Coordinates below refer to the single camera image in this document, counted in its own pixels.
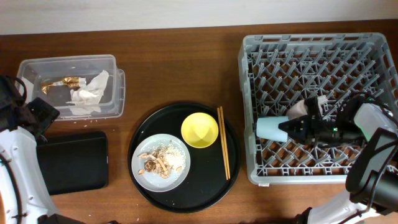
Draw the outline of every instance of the gray dish rack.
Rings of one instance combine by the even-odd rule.
[[[356,91],[380,97],[398,114],[398,76],[382,34],[249,35],[238,63],[248,178],[260,186],[343,183],[360,148],[311,149],[293,139],[260,139],[258,117],[282,116],[299,100],[326,95],[323,115],[333,120]]]

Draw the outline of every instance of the chopstick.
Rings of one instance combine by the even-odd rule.
[[[219,108],[217,108],[217,115],[218,115],[218,127],[220,129],[221,148],[223,150],[225,177],[226,177],[226,180],[228,180],[228,168],[226,166],[226,156],[225,156],[225,148],[224,148],[224,133],[223,133],[223,126],[221,124],[221,113],[220,113]]]
[[[228,147],[227,147],[227,143],[226,143],[225,123],[224,123],[224,114],[223,114],[223,107],[222,106],[220,106],[220,113],[221,113],[221,123],[223,125],[226,168],[228,170],[228,179],[227,180],[229,180],[231,178],[231,173],[229,172]]]

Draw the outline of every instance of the crumpled tissue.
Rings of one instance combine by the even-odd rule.
[[[70,90],[71,101],[75,105],[97,105],[101,97],[104,95],[106,84],[108,82],[109,73],[103,70],[99,75],[94,77],[87,86],[80,87],[77,91]],[[70,108],[74,115],[87,115],[92,112],[101,112],[99,106],[85,108]]]

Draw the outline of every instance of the wooden table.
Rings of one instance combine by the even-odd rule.
[[[102,130],[109,141],[109,185],[100,190],[53,196],[62,215],[87,223],[248,223],[292,218],[344,189],[343,184],[272,185],[248,181],[244,156],[243,101],[237,56],[249,34],[381,32],[398,65],[398,20],[321,22],[196,29],[125,30],[0,36],[0,74],[16,75],[28,58],[112,54],[126,72],[126,105],[118,119],[55,122],[47,136]],[[202,212],[176,214],[152,206],[135,188],[127,151],[138,124],[152,111],[189,100],[216,108],[234,126],[242,146],[238,179],[216,205]],[[2,207],[0,220],[4,220]],[[395,223],[398,215],[367,223]]]

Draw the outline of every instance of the black round tray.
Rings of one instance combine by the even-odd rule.
[[[181,136],[181,125],[192,113],[203,112],[218,120],[217,111],[199,103],[176,103],[166,106],[145,119],[134,133],[127,163],[130,176],[138,191],[150,203],[164,210],[177,213],[197,212],[208,208],[221,200],[234,184],[240,166],[239,141],[230,123],[224,119],[228,145],[231,179],[226,180],[221,149],[220,134],[209,147],[196,149],[185,143]],[[151,192],[141,187],[131,170],[131,158],[134,150],[144,139],[154,134],[171,134],[183,141],[188,147],[191,167],[185,180],[168,192]]]

